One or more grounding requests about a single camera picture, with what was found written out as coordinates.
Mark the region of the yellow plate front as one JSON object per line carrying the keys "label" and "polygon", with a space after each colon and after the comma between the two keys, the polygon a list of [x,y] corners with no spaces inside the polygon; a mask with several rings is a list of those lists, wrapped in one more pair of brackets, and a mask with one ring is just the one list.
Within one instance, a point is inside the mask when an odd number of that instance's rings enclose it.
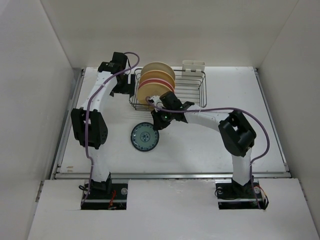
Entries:
{"label": "yellow plate front", "polygon": [[136,98],[140,104],[146,105],[146,97],[162,96],[167,92],[174,93],[175,90],[165,84],[151,82],[138,88]]}

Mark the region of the small teal patterned plate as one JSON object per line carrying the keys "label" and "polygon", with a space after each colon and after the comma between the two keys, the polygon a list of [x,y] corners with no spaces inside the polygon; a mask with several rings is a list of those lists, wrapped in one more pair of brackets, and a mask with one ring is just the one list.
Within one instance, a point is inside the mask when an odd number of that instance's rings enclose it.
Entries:
{"label": "small teal patterned plate", "polygon": [[154,125],[150,122],[141,122],[131,131],[130,141],[133,147],[140,152],[149,152],[159,143],[160,134],[154,130]]}

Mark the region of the pink plate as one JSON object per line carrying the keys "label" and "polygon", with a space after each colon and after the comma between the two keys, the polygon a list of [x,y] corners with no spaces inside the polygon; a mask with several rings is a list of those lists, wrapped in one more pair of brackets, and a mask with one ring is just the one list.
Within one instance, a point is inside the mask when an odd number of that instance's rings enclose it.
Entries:
{"label": "pink plate", "polygon": [[138,89],[140,89],[142,86],[146,85],[146,84],[151,84],[151,83],[157,83],[157,84],[162,84],[166,87],[168,87],[172,92],[175,91],[174,87],[167,81],[160,79],[160,78],[149,78],[144,80],[142,83],[139,84]]}

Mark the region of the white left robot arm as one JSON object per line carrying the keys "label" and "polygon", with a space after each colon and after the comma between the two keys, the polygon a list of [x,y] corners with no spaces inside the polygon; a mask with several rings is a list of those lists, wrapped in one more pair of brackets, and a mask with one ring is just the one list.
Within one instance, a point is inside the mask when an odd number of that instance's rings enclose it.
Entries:
{"label": "white left robot arm", "polygon": [[108,98],[114,94],[134,95],[135,81],[128,80],[130,71],[140,61],[133,52],[114,52],[112,59],[103,61],[97,69],[97,79],[89,96],[79,108],[71,111],[74,138],[84,147],[90,161],[87,192],[94,191],[100,198],[107,198],[112,192],[112,178],[107,162],[90,154],[105,144],[108,128],[101,111]]}

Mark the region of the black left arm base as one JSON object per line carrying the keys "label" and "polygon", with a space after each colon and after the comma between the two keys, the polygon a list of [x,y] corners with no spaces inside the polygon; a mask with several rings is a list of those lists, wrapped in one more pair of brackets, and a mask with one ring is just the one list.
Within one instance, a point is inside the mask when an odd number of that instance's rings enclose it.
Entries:
{"label": "black left arm base", "polygon": [[128,197],[128,182],[112,183],[111,192],[91,188],[88,197],[85,199],[88,183],[79,185],[82,190],[83,203],[80,204],[81,210],[126,210]]}

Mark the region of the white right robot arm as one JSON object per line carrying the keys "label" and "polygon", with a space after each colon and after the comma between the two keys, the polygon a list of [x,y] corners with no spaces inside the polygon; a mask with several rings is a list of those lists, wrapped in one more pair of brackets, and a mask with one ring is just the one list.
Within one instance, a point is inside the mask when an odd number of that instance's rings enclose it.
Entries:
{"label": "white right robot arm", "polygon": [[154,107],[151,112],[153,127],[163,130],[175,120],[186,124],[196,124],[217,131],[225,149],[232,158],[232,179],[223,195],[227,199],[251,198],[254,195],[252,179],[252,148],[257,134],[245,114],[239,109],[211,110],[194,102],[181,102],[169,91],[161,96],[147,97],[146,101]]}

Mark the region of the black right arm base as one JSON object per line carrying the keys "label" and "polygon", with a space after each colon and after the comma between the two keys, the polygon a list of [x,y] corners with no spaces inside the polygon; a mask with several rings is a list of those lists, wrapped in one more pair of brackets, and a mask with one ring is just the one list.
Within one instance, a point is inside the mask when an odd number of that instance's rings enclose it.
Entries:
{"label": "black right arm base", "polygon": [[244,186],[231,181],[218,180],[215,182],[215,196],[220,210],[266,210],[269,206],[269,198],[254,180],[253,187],[249,181]]}

